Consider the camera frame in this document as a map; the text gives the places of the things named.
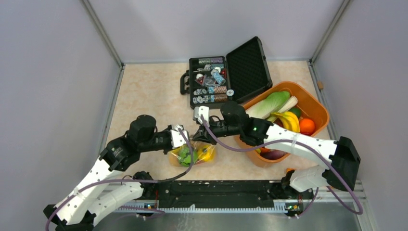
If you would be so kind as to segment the toy yellow bell pepper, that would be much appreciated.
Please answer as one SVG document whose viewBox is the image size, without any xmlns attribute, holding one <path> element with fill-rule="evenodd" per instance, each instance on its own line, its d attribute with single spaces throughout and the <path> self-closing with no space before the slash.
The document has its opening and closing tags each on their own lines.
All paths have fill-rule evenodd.
<svg viewBox="0 0 408 231">
<path fill-rule="evenodd" d="M 201 146 L 198 151 L 198 160 L 202 162 L 212 161 L 216 155 L 216 149 L 212 145 Z"/>
</svg>

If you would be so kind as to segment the clear zip top bag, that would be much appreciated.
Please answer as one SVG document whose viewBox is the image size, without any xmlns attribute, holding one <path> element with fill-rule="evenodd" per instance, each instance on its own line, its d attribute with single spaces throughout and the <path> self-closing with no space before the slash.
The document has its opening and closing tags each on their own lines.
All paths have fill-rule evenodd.
<svg viewBox="0 0 408 231">
<path fill-rule="evenodd" d="M 217 156 L 216 146 L 201 142 L 191 141 L 192 154 L 185 144 L 167 153 L 169 162 L 176 167 L 189 167 L 190 165 L 209 165 Z"/>
</svg>

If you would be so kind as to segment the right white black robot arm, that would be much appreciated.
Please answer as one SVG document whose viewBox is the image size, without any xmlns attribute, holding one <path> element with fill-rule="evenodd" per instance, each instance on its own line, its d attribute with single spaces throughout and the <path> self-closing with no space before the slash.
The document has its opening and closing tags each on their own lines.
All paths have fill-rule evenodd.
<svg viewBox="0 0 408 231">
<path fill-rule="evenodd" d="M 220 141 L 221 137 L 235 136 L 247 145 L 241 152 L 265 147 L 271 150 L 308 159 L 316 166 L 293 170 L 283 178 L 282 192 L 295 198 L 310 188 L 332 186 L 341 191 L 353 191 L 361 158 L 352 140 L 323 140 L 282 128 L 265 119 L 250 117 L 245 109 L 227 102 L 220 108 L 222 119 L 214 121 L 207 106 L 195 107 L 193 120 L 200 126 L 193 141 L 202 141 L 238 152 Z"/>
</svg>

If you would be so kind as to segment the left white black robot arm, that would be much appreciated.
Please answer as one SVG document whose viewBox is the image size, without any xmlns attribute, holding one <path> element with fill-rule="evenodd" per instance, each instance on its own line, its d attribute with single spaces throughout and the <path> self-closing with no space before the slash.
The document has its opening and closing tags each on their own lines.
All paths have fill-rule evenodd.
<svg viewBox="0 0 408 231">
<path fill-rule="evenodd" d="M 156 120 L 140 115 L 124 135 L 111 140 L 83 180 L 62 201 L 43 210 L 57 231 L 91 231 L 106 216 L 132 199 L 148 199 L 154 193 L 150 178 L 120 180 L 120 176 L 140 159 L 141 153 L 165 153 L 185 144 L 188 134 L 182 125 L 169 125 L 158 131 Z"/>
</svg>

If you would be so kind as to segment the toy green white cabbage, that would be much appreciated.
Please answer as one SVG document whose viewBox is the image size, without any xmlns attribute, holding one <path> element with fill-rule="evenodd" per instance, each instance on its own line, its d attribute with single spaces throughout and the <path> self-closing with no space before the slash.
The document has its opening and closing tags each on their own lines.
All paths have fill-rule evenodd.
<svg viewBox="0 0 408 231">
<path fill-rule="evenodd" d="M 290 96 L 290 93 L 287 91 L 274 92 L 246 109 L 246 113 L 250 117 L 266 119 L 272 112 L 278 111 L 288 101 Z"/>
</svg>

